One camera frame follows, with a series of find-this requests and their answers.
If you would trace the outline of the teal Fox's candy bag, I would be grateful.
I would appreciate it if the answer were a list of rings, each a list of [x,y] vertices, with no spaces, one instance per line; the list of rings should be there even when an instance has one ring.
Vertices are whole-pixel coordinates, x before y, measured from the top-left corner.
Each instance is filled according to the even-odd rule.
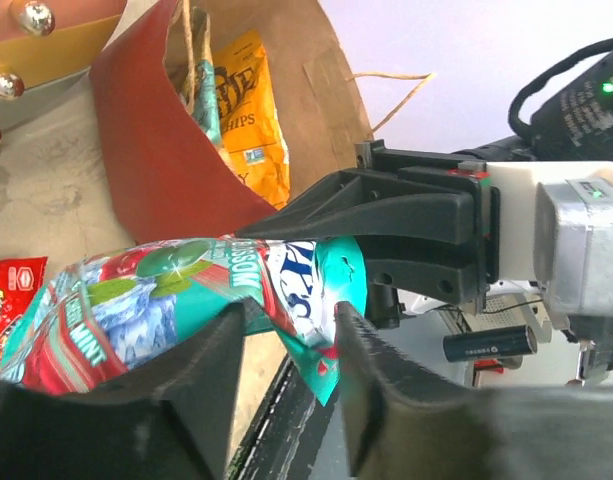
[[[167,240],[72,264],[42,286],[13,329],[0,380],[84,393],[245,299],[258,305],[246,333],[277,333],[317,400],[328,402],[339,380],[335,306],[366,308],[365,262],[351,237]]]

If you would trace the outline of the red paper bag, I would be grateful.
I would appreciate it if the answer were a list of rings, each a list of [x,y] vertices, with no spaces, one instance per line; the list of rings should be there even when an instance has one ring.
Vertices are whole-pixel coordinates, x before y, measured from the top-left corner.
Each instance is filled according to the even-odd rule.
[[[368,119],[318,2],[196,2],[210,17],[215,46],[250,30],[261,36],[290,159],[291,200],[282,210],[230,172],[173,88],[164,58],[177,2],[154,3],[90,72],[114,212],[134,240],[236,235],[325,176],[357,167]]]

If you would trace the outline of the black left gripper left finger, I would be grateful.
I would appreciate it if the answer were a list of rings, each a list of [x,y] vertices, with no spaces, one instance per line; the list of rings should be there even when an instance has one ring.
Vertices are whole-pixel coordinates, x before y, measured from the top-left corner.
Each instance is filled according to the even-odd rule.
[[[220,479],[246,305],[86,394],[0,381],[0,479]]]

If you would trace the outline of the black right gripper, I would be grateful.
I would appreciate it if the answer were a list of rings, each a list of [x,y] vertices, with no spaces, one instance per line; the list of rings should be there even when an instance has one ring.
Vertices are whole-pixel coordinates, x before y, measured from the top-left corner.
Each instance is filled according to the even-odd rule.
[[[498,276],[499,196],[484,161],[461,154],[365,145],[355,168],[325,176],[284,211],[239,238],[365,236],[365,317],[399,326],[398,290],[459,305],[485,297]]]

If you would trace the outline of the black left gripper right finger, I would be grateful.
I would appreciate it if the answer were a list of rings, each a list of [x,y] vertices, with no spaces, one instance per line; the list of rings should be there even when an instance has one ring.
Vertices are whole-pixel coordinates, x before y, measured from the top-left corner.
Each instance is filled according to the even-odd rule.
[[[357,479],[613,480],[613,387],[472,389],[335,307],[340,401]]]

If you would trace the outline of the red noodle snack packet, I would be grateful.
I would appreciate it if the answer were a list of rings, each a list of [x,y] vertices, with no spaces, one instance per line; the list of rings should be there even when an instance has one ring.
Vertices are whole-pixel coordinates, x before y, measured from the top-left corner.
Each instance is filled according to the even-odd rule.
[[[0,363],[17,322],[43,283],[46,257],[0,260]]]

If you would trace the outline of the large gold snack bag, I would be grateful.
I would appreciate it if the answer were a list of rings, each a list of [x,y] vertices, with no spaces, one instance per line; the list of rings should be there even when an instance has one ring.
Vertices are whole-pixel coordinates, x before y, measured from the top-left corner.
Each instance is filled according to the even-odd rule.
[[[211,51],[211,21],[195,1],[178,1],[169,22],[164,66],[186,111],[223,147]]]

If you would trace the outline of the orange Kettle chip bag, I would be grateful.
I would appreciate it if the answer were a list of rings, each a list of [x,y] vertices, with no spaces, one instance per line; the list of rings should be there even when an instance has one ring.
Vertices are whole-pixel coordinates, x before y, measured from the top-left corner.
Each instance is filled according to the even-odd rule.
[[[290,197],[289,151],[277,114],[267,52],[250,30],[214,55],[223,144],[235,174],[276,209]]]

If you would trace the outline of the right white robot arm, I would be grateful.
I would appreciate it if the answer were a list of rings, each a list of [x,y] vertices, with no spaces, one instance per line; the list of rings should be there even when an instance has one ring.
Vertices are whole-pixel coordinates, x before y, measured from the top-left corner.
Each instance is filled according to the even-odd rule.
[[[352,236],[394,316],[398,290],[483,306],[497,281],[537,283],[557,313],[613,317],[613,38],[525,86],[512,135],[451,154],[357,145],[248,238]]]

